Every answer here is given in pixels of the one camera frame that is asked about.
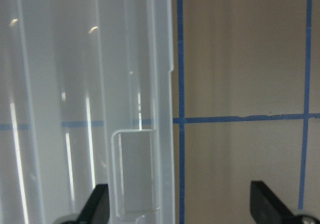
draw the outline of black object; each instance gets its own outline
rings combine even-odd
[[[252,181],[250,212],[257,224],[320,224],[309,215],[294,215],[263,181]]]
[[[98,184],[95,186],[77,220],[69,220],[61,224],[108,224],[109,218],[108,184]]]

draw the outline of transparent plastic bin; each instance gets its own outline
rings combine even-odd
[[[0,0],[0,223],[108,183],[110,224],[175,222],[171,0]]]

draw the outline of clear plastic container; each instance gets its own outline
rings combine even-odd
[[[0,0],[0,223],[108,183],[110,224],[173,224],[171,0]]]

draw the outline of vertical blue line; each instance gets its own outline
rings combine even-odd
[[[183,0],[177,0],[178,82],[179,82],[179,222],[185,223],[185,68]]]
[[[310,99],[310,71],[311,71],[311,21],[312,21],[312,0],[307,0],[304,111],[303,111],[303,134],[302,134],[299,203],[298,203],[299,209],[302,209],[304,207],[304,193],[305,193],[306,159],[307,159],[308,126],[309,126],[308,121],[309,121],[309,99]]]

